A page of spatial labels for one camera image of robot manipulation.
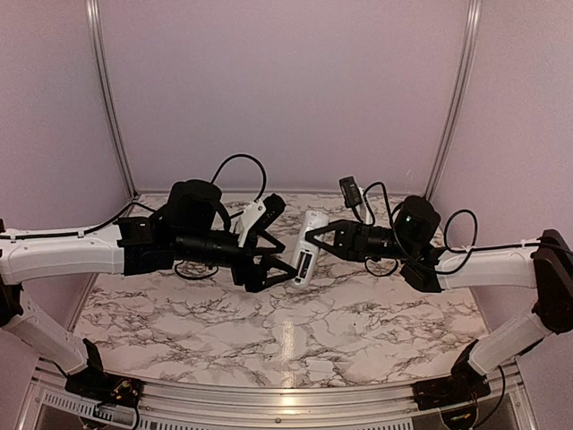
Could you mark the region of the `white remote control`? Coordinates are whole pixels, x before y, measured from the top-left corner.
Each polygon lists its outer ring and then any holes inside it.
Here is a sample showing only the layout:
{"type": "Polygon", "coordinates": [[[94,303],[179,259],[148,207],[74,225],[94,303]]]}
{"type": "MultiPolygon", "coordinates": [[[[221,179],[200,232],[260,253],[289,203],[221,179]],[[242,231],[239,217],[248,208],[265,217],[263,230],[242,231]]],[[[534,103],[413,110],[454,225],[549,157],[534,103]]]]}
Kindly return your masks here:
{"type": "Polygon", "coordinates": [[[326,227],[328,224],[329,216],[327,214],[315,210],[305,212],[290,263],[296,269],[296,275],[290,281],[293,287],[309,285],[318,261],[320,248],[308,242],[305,239],[305,234],[310,230],[326,227]]]}

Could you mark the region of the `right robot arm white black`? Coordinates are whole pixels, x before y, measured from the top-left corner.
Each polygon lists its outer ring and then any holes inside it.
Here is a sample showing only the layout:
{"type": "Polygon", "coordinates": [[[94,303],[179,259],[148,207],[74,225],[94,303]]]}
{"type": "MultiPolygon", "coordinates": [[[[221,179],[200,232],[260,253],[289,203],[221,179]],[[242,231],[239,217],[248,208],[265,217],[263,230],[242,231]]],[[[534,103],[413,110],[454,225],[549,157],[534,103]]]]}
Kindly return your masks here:
{"type": "Polygon", "coordinates": [[[390,259],[413,289],[440,293],[456,288],[533,288],[532,309],[503,323],[466,347],[451,368],[443,392],[461,401],[480,379],[509,358],[527,352],[552,334],[572,329],[572,252],[556,230],[534,242],[484,249],[435,247],[440,215],[423,197],[410,195],[389,216],[386,228],[336,220],[305,232],[305,240],[349,262],[390,259]]]}

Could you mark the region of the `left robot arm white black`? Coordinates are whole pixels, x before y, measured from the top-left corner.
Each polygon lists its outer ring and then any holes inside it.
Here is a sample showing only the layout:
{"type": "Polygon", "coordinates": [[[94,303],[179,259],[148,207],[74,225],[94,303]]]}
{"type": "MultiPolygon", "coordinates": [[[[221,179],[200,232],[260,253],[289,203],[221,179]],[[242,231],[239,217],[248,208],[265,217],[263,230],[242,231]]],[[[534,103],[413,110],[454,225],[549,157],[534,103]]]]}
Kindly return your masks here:
{"type": "Polygon", "coordinates": [[[134,276],[169,270],[176,262],[228,268],[233,282],[259,293],[295,277],[279,259],[284,245],[268,227],[282,214],[272,194],[247,205],[232,220],[221,190],[211,182],[175,183],[167,202],[148,217],[125,217],[99,226],[1,235],[1,328],[51,359],[67,380],[95,399],[112,392],[97,347],[47,315],[23,290],[28,280],[83,273],[134,276]]]}

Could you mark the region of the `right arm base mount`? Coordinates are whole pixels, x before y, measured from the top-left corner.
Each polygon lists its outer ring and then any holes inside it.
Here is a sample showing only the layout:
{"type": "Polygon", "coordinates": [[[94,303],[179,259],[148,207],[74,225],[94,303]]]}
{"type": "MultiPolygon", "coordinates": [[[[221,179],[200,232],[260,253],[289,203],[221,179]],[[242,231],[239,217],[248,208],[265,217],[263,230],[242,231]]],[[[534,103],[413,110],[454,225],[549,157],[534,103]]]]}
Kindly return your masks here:
{"type": "Polygon", "coordinates": [[[490,385],[479,374],[451,374],[414,383],[414,402],[420,410],[442,408],[475,401],[491,394],[490,385]]]}

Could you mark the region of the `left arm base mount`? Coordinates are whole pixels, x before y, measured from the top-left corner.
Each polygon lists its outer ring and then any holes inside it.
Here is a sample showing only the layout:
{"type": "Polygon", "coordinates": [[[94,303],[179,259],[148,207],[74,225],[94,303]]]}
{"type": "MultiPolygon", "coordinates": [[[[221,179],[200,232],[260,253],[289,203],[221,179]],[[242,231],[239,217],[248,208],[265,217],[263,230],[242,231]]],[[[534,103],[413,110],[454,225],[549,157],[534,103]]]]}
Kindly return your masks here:
{"type": "Polygon", "coordinates": [[[65,390],[97,400],[104,405],[114,404],[135,408],[140,401],[143,381],[137,378],[84,369],[66,378],[65,390]]]}

